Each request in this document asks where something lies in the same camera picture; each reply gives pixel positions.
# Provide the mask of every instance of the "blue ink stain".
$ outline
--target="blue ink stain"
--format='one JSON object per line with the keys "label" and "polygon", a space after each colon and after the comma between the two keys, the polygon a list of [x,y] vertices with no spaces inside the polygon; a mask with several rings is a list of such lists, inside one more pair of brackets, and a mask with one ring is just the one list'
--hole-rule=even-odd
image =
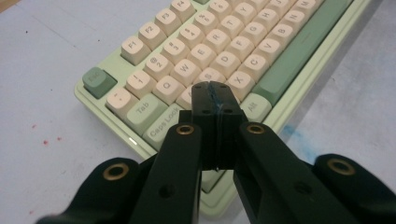
{"label": "blue ink stain", "polygon": [[309,163],[315,162],[318,154],[315,151],[315,148],[312,147],[309,140],[301,133],[295,130],[291,125],[286,125],[282,130],[282,134],[292,139],[294,142],[295,148],[291,148],[291,150],[303,161],[307,161]]}

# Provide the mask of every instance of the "white table surface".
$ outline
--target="white table surface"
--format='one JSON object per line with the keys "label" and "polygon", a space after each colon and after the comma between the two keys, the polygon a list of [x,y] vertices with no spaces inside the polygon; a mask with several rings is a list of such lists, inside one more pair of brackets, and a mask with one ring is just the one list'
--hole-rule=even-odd
{"label": "white table surface", "polygon": [[[62,212],[96,165],[141,161],[74,96],[82,75],[168,1],[21,0],[0,13],[0,223]],[[396,1],[348,40],[281,136],[303,160],[339,153],[396,191]],[[248,223],[239,198],[219,220]]]}

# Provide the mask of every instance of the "screw hole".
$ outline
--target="screw hole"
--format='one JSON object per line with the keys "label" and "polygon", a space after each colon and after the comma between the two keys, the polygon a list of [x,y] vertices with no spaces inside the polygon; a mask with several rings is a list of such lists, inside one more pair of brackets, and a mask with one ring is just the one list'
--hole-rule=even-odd
{"label": "screw hole", "polygon": [[347,161],[330,159],[327,161],[327,165],[330,169],[340,175],[354,175],[356,173],[355,168],[353,168],[353,166]]}
{"label": "screw hole", "polygon": [[190,125],[181,125],[177,127],[177,133],[179,134],[191,134],[194,132],[194,127]]}
{"label": "screw hole", "polygon": [[247,131],[250,133],[264,133],[265,130],[262,126],[258,124],[250,124],[247,126]]}
{"label": "screw hole", "polygon": [[109,181],[119,180],[129,172],[129,167],[125,163],[113,164],[105,169],[103,178]]}

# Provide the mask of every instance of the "spacebar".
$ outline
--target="spacebar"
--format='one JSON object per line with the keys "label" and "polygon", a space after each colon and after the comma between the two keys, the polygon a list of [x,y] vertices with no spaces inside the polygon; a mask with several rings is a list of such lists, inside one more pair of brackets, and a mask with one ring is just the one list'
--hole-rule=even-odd
{"label": "spacebar", "polygon": [[272,106],[334,27],[351,0],[326,0],[253,88]]}

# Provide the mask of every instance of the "mechanical keyboard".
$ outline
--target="mechanical keyboard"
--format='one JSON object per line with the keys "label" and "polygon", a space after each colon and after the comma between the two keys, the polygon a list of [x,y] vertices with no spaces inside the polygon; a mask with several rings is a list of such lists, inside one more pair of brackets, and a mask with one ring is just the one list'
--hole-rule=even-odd
{"label": "mechanical keyboard", "polygon": [[[143,159],[191,86],[230,86],[247,118],[279,132],[370,0],[173,0],[82,76],[77,98]],[[232,171],[205,171],[201,212],[219,217]]]}

